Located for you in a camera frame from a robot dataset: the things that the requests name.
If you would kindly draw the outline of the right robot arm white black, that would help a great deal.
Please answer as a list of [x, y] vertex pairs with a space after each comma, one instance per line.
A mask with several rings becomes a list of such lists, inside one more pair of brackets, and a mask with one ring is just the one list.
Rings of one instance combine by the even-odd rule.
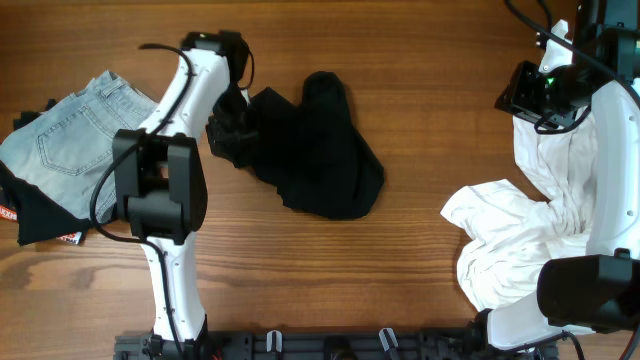
[[546, 262], [532, 294], [482, 311], [474, 324], [485, 348], [499, 354], [626, 330], [628, 359], [639, 345], [639, 4], [579, 2], [572, 40], [511, 1], [505, 5], [536, 31], [540, 48], [558, 45], [572, 58], [549, 70], [520, 63], [495, 106], [533, 124], [539, 135], [569, 133], [594, 118], [594, 222], [584, 255]]

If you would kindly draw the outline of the black polo shirt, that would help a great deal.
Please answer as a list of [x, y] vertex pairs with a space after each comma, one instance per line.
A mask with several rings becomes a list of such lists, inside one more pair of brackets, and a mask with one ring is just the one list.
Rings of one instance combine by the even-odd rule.
[[214, 105], [206, 133], [213, 155], [251, 168], [296, 211], [359, 219], [369, 214], [385, 182], [333, 72], [309, 75], [297, 104], [270, 87], [246, 99], [232, 86]]

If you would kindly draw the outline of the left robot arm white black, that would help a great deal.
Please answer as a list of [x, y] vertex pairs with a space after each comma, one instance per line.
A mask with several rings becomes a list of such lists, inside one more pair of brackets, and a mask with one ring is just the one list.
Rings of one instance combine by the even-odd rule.
[[246, 104], [238, 83], [251, 53], [231, 31], [191, 32], [174, 52], [179, 63], [154, 112], [112, 144], [118, 216], [144, 251], [155, 304], [149, 333], [117, 338], [117, 359], [213, 356], [195, 260], [208, 201], [198, 141], [220, 101]]

